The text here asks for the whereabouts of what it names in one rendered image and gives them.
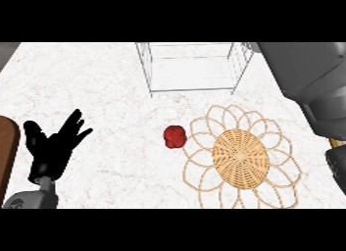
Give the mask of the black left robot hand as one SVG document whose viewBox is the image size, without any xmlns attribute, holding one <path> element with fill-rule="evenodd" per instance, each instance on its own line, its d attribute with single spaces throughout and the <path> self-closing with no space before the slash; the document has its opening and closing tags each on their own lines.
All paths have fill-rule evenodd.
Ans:
<svg viewBox="0 0 346 251">
<path fill-rule="evenodd" d="M 85 120 L 79 109 L 74 110 L 61 129 L 51 136 L 45 135 L 34 121 L 24 122 L 27 148 L 34 157 L 28 176 L 31 183 L 39 184 L 39 180 L 45 176 L 52 180 L 61 178 L 73 150 L 93 132 L 90 128 L 80 131 L 83 124 Z"/>
</svg>

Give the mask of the red cupcake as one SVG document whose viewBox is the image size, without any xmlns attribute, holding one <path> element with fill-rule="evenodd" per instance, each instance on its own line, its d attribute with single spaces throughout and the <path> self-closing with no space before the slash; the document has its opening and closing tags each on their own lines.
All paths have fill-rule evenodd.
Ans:
<svg viewBox="0 0 346 251">
<path fill-rule="evenodd" d="M 185 129 L 181 125 L 170 125 L 164 130 L 166 146 L 170 149 L 181 148 L 187 141 Z"/>
</svg>

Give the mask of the wicker flower-shaped placemat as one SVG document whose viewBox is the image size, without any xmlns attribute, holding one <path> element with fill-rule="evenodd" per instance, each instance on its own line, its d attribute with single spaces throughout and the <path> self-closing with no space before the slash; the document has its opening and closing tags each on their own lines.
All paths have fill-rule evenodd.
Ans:
<svg viewBox="0 0 346 251">
<path fill-rule="evenodd" d="M 212 111 L 215 109 L 222 110 L 221 120 L 212 118 Z M 226 125 L 226 114 L 235 121 L 232 128 Z M 204 121 L 209 131 L 194 132 L 194 123 Z M 215 133 L 210 122 L 218 124 L 223 132 Z M 263 124 L 263 132 L 256 135 L 253 134 L 255 127 Z M 203 146 L 197 140 L 198 135 L 210 135 L 215 139 L 213 146 Z M 275 144 L 266 146 L 262 139 L 266 135 L 278 136 Z M 284 135 L 283 129 L 278 123 L 265 118 L 257 111 L 247 111 L 243 107 L 231 104 L 228 107 L 221 105 L 212 105 L 204 117 L 195 118 L 190 123 L 190 134 L 187 140 L 192 139 L 194 143 L 200 147 L 194 153 L 188 154 L 185 147 L 182 146 L 182 153 L 187 157 L 187 161 L 182 168 L 182 181 L 190 188 L 197 192 L 198 205 L 204 209 L 203 193 L 209 193 L 218 190 L 219 207 L 223 209 L 223 187 L 225 184 L 232 187 L 237 191 L 237 199 L 232 204 L 232 209 L 246 205 L 243 202 L 243 192 L 250 191 L 255 197 L 256 208 L 260 206 L 269 209 L 294 209 L 300 205 L 297 185 L 303 177 L 303 170 L 294 158 L 294 147 L 290 138 Z M 281 144 L 289 143 L 289 150 L 283 150 L 278 147 Z M 268 152 L 280 153 L 286 156 L 286 159 L 280 163 L 274 163 L 269 158 Z M 204 165 L 197 163 L 192 159 L 201 152 L 210 153 L 212 164 Z M 291 163 L 296 167 L 297 173 L 296 178 L 287 174 L 284 165 Z M 200 176 L 198 184 L 192 185 L 187 179 L 187 167 L 192 164 L 195 167 L 203 168 L 203 174 Z M 221 182 L 215 187 L 203 188 L 204 177 L 210 170 L 216 171 Z M 278 171 L 284 176 L 287 183 L 280 184 L 271 180 L 271 171 Z M 275 193 L 277 202 L 280 206 L 275 206 L 268 202 L 260 195 L 259 187 L 262 184 L 269 185 L 272 192 Z M 291 189 L 293 202 L 290 205 L 286 204 L 280 189 Z"/>
</svg>

